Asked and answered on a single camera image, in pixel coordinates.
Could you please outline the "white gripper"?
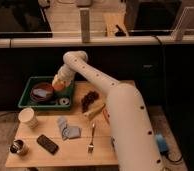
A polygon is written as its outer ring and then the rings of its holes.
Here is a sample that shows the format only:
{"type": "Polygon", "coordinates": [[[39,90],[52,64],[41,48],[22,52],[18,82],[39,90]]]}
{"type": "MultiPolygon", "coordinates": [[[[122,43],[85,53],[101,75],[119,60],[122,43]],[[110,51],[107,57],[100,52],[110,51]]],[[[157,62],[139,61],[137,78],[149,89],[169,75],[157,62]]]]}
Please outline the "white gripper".
{"type": "Polygon", "coordinates": [[[60,67],[57,74],[54,76],[52,81],[53,85],[62,83],[65,86],[68,86],[75,77],[75,72],[67,65],[64,64],[60,67]]]}

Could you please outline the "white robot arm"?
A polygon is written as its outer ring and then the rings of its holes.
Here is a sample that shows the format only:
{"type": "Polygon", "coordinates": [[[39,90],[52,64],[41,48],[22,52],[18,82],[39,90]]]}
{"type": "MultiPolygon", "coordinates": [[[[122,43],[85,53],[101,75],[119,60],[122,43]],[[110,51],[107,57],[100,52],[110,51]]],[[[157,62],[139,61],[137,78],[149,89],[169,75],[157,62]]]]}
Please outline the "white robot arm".
{"type": "Polygon", "coordinates": [[[66,86],[81,74],[106,96],[111,137],[120,171],[164,171],[155,134],[139,90],[118,81],[87,63],[85,51],[69,51],[52,82],[66,86]]]}

